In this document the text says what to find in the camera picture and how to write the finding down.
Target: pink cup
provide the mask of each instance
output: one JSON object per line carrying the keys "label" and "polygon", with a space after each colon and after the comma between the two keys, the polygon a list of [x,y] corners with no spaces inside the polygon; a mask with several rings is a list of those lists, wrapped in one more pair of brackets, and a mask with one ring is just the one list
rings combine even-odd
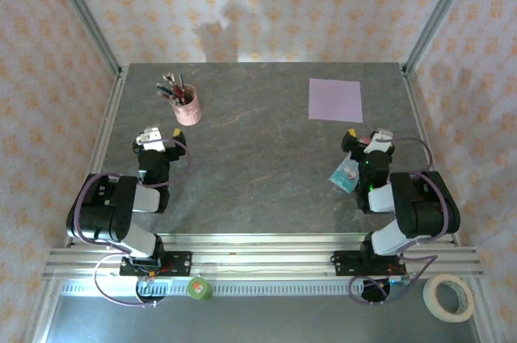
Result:
{"label": "pink cup", "polygon": [[197,123],[203,114],[201,113],[200,99],[197,97],[194,86],[185,84],[185,92],[187,96],[189,96],[188,98],[194,94],[194,98],[191,102],[187,105],[174,105],[170,102],[170,105],[174,110],[178,122],[187,127]]}

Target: masking tape roll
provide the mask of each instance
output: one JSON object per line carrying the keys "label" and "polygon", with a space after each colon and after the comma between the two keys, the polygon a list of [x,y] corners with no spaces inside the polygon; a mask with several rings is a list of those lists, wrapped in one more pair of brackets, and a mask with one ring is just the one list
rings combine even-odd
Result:
{"label": "masking tape roll", "polygon": [[[456,312],[451,313],[443,309],[436,296],[438,285],[444,284],[452,288],[458,296],[459,306]],[[469,287],[457,276],[439,274],[430,278],[423,288],[423,301],[427,309],[438,319],[447,323],[461,323],[474,313],[474,297]]]}

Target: pink square paper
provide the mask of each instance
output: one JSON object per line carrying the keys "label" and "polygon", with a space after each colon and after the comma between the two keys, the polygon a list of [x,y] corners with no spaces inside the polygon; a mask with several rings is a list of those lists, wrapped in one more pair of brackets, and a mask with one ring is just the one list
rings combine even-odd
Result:
{"label": "pink square paper", "polygon": [[360,83],[310,78],[309,118],[362,123]]}

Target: gray table surface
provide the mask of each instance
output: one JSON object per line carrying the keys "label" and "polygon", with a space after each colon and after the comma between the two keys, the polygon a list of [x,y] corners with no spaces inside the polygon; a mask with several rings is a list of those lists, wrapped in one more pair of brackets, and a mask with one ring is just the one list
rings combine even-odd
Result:
{"label": "gray table surface", "polygon": [[[179,127],[156,82],[167,72],[186,83],[199,78],[203,118],[183,128],[194,158],[191,172],[170,188],[166,212],[135,214],[153,232],[370,232],[390,214],[365,215],[355,196],[329,177],[345,154],[348,128],[367,136],[388,128],[418,136],[410,100],[396,63],[191,63],[135,64],[127,80],[103,170],[137,175],[131,149],[143,128],[158,125],[171,136]],[[359,81],[363,123],[308,119],[309,79]],[[392,169],[422,168],[418,144],[399,144]],[[186,159],[171,163],[182,173]]]}

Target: floral wall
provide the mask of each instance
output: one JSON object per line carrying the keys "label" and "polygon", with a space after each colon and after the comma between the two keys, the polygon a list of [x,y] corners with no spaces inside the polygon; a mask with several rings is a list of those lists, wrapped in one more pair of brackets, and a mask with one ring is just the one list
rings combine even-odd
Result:
{"label": "floral wall", "polygon": [[456,0],[410,77],[440,172],[517,337],[517,0]]}
{"label": "floral wall", "polygon": [[122,65],[405,61],[438,0],[86,0]]}
{"label": "floral wall", "polygon": [[25,329],[113,81],[68,0],[0,0],[0,341]]}

